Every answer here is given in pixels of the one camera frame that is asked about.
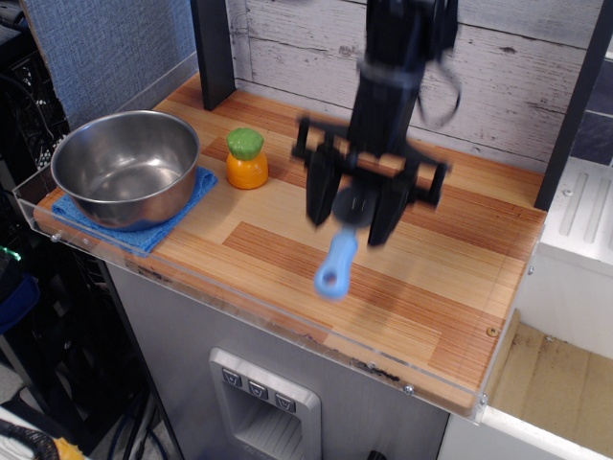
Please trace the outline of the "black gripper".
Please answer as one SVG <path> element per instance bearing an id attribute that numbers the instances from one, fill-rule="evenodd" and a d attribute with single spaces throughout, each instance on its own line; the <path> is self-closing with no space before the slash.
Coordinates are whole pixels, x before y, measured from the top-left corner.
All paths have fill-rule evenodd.
<path id="1" fill-rule="evenodd" d="M 439 204 L 448 165 L 412 147 L 407 128 L 420 86 L 359 83 L 348 125 L 335 125 L 307 116 L 299 119 L 292 155 L 305 161 L 306 213 L 315 226 L 331 213 L 341 176 L 346 174 L 381 190 L 370 227 L 368 245 L 386 243 L 405 208 L 417 200 Z M 404 167 L 393 177 L 366 170 L 358 157 L 390 154 L 402 158 Z"/>

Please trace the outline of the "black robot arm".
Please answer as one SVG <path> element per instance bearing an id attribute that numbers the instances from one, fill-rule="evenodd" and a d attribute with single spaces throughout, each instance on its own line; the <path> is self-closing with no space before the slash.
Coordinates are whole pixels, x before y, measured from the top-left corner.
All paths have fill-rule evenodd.
<path id="1" fill-rule="evenodd" d="M 407 129 L 427 63 L 442 61 L 457 31 L 455 1 L 368 2 L 349 124 L 299 121 L 292 154 L 305 162 L 306 214 L 314 225 L 329 217 L 343 175 L 375 193 L 371 246 L 389 239 L 408 205 L 439 203 L 449 166 L 412 147 Z"/>

